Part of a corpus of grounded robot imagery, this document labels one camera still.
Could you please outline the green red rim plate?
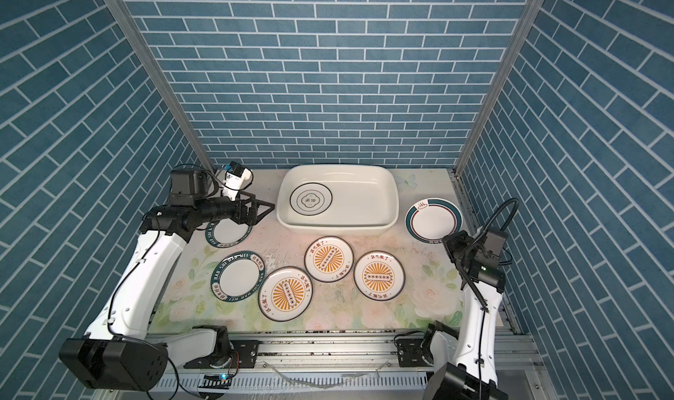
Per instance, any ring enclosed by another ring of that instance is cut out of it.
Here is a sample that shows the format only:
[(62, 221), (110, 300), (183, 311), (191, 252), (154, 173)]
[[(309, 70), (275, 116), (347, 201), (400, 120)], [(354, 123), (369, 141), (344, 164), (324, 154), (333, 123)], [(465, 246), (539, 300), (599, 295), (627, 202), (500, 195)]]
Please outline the green red rim plate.
[(442, 239), (463, 227), (463, 213), (448, 200), (426, 198), (414, 203), (405, 216), (405, 227), (412, 237), (427, 244)]

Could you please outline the white plate black flower outline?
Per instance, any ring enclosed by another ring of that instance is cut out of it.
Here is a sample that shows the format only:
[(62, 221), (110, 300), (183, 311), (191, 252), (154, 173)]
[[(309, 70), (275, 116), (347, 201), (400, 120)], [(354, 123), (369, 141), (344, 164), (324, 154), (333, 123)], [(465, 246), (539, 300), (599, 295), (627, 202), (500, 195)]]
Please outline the white plate black flower outline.
[(318, 182), (298, 186), (290, 196), (291, 208), (302, 216), (317, 216), (325, 212), (333, 202), (332, 191)]

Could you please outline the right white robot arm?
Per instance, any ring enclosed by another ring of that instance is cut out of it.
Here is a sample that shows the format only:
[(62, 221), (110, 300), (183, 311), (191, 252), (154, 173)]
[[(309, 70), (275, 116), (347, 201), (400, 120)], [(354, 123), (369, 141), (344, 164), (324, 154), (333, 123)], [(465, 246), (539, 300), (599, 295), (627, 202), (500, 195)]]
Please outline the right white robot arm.
[(463, 318), (459, 329), (437, 321), (424, 336), (435, 373), (425, 399), (507, 399), (498, 387), (495, 341), (498, 309), (505, 292), (500, 270), (507, 233), (484, 228), (476, 236), (460, 231), (442, 243), (462, 280)]

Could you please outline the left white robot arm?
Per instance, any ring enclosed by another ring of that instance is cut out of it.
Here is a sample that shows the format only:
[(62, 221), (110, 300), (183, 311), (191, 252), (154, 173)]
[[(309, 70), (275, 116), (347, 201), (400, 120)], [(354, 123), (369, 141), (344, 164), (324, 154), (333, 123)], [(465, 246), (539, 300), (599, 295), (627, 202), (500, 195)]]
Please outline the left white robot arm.
[(207, 360), (228, 367), (233, 347), (223, 327), (200, 327), (151, 343), (147, 329), (164, 286), (193, 233), (221, 220), (255, 226), (275, 209), (242, 192), (154, 207), (145, 215), (124, 274), (84, 335), (63, 342), (61, 363), (89, 389), (149, 392), (166, 368)]

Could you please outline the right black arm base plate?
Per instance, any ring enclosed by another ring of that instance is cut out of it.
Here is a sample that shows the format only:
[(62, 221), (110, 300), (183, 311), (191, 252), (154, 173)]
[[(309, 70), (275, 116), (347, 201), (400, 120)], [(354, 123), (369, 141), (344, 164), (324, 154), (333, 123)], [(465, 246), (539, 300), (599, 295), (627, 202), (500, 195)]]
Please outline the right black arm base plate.
[(430, 342), (423, 339), (403, 338), (394, 341), (400, 368), (433, 367)]

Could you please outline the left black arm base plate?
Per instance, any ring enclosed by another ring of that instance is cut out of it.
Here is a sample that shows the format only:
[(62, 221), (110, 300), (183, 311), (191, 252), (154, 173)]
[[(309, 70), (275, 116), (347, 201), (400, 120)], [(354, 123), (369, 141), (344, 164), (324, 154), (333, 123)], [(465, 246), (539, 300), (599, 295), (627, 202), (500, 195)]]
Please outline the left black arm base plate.
[(230, 369), (254, 368), (260, 342), (258, 340), (231, 340), (224, 347), (216, 347), (214, 352), (184, 364), (186, 369)]

